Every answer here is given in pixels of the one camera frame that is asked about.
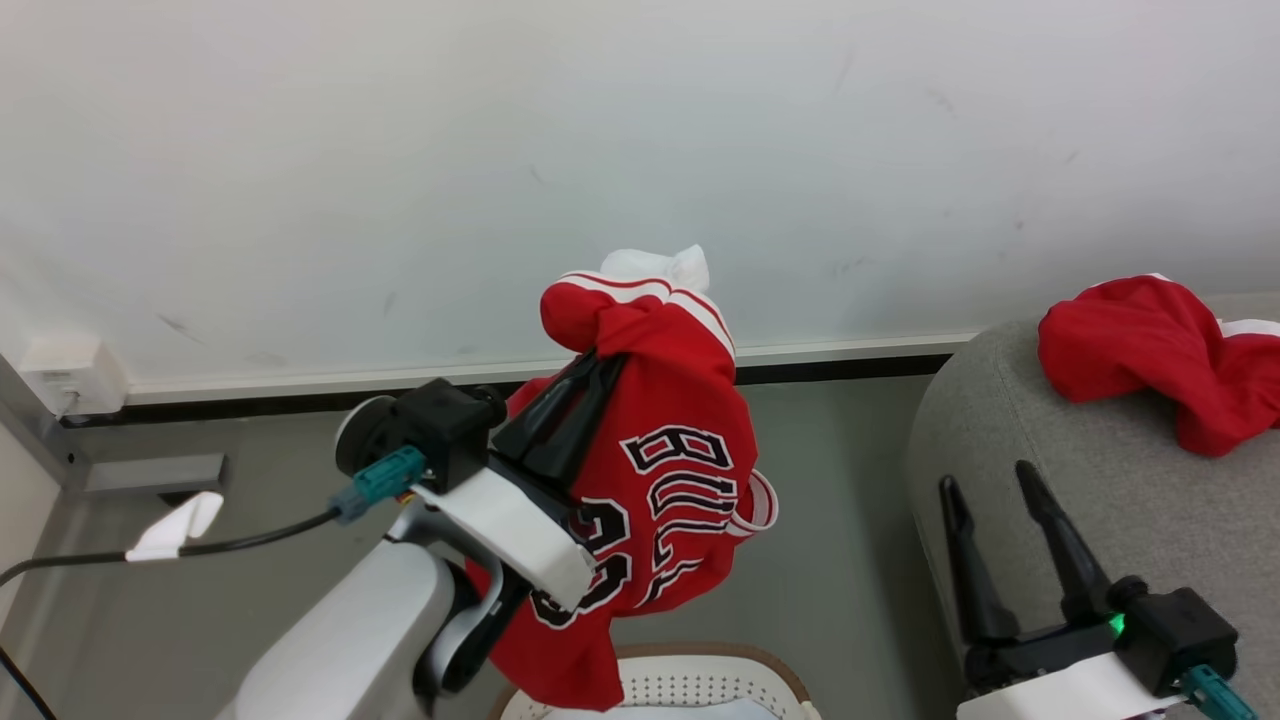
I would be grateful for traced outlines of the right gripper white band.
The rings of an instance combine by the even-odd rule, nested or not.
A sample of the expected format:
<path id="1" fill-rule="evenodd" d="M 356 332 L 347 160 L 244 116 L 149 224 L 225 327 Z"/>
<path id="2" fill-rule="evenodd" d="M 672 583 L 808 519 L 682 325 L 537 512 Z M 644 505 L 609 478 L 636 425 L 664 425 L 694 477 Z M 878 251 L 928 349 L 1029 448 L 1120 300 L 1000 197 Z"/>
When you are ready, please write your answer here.
<path id="1" fill-rule="evenodd" d="M 956 716 L 1166 717 L 1185 697 L 1152 694 L 1115 655 L 1125 620 L 1107 605 L 1111 580 L 1036 465 L 1019 460 L 1015 475 L 1027 511 L 1044 536 L 1068 624 L 1020 634 L 977 546 L 977 525 L 960 484 L 942 477 L 940 503 L 968 685 Z"/>

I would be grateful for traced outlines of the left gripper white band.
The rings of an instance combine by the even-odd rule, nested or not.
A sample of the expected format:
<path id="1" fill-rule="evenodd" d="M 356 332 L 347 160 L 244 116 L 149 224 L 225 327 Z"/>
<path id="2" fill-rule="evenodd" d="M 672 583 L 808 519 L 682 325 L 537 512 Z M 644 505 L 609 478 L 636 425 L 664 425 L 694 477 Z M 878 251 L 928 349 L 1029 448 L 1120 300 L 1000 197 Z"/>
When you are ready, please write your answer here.
<path id="1" fill-rule="evenodd" d="M 557 491 L 570 491 L 593 446 L 627 354 L 586 352 L 566 366 L 495 434 L 504 457 L 527 455 L 527 469 Z M 499 614 L 541 591 L 570 609 L 590 589 L 595 561 L 558 521 L 493 468 L 467 470 L 452 489 L 428 487 L 435 473 L 413 451 L 413 493 L 424 510 L 413 539 L 447 559 L 471 559 L 489 579 L 483 609 Z"/>

